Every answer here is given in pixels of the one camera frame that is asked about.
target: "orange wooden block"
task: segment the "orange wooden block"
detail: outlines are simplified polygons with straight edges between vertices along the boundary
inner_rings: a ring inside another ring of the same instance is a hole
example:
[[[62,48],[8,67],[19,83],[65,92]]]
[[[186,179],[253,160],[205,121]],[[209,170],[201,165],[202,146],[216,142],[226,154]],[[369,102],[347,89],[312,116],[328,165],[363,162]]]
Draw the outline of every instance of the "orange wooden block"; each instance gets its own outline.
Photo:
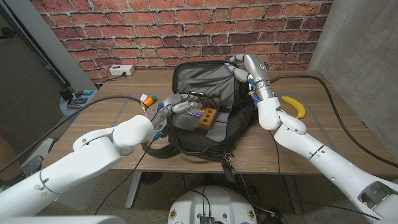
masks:
[[[206,108],[205,112],[201,116],[198,124],[199,128],[209,131],[212,127],[214,122],[216,121],[216,114],[217,110],[213,108]]]

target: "banana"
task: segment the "banana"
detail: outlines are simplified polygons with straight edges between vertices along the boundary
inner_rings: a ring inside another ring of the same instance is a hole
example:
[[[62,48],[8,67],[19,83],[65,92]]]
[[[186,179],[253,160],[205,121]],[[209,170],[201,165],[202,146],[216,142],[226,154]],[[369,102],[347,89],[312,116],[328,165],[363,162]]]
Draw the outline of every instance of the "banana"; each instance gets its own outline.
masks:
[[[305,108],[303,104],[288,96],[282,96],[282,100],[297,110],[297,119],[303,118],[305,116]]]

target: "purple object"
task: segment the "purple object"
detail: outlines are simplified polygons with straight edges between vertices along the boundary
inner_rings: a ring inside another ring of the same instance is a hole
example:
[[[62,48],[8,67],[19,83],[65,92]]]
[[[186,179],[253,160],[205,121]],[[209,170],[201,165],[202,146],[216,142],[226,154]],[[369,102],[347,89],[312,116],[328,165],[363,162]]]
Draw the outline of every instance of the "purple object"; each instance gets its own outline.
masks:
[[[203,115],[203,111],[190,110],[189,112],[190,112],[191,114],[195,114],[195,115],[199,115],[199,116],[202,116],[202,115]]]

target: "power strip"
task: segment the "power strip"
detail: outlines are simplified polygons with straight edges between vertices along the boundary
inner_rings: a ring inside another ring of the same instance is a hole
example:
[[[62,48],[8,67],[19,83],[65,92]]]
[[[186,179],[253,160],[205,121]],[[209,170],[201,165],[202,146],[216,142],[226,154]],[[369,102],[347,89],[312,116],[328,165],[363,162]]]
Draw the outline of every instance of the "power strip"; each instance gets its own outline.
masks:
[[[109,71],[113,76],[121,76],[123,72],[126,72],[126,75],[132,75],[135,69],[132,65],[113,65]]]

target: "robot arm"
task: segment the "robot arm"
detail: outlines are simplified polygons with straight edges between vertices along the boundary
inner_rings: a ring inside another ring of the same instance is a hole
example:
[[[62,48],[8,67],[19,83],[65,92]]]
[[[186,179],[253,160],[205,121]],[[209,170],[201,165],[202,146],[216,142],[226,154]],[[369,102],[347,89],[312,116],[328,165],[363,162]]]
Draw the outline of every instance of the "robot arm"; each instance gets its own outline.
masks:
[[[350,161],[324,145],[307,133],[305,125],[282,111],[278,98],[271,90],[264,64],[255,55],[237,55],[230,61],[243,60],[249,71],[247,80],[253,86],[257,98],[259,123],[266,130],[274,130],[275,140],[282,146],[308,159],[326,178],[334,183],[364,213],[387,221],[397,218],[398,185],[356,167]],[[241,79],[242,72],[232,65],[226,65],[232,72],[237,72]],[[370,223],[376,219],[365,216]]]
[[[39,213],[72,187],[114,167],[149,140],[172,113],[182,113],[200,103],[192,95],[174,94],[161,103],[151,119],[137,115],[116,127],[91,131],[73,143],[73,152],[0,194],[0,217]]]
[[[249,83],[250,91],[254,90],[254,93],[252,93],[255,97],[254,103],[261,111],[261,114],[259,113],[261,127],[265,130],[278,128],[280,119],[277,114],[277,108],[280,103],[278,97],[275,97],[271,89],[266,66],[255,55],[235,55],[229,59],[231,62],[235,60],[243,60],[243,65],[249,73],[228,63],[226,63],[226,66],[228,70],[235,74],[239,81],[246,80]]]

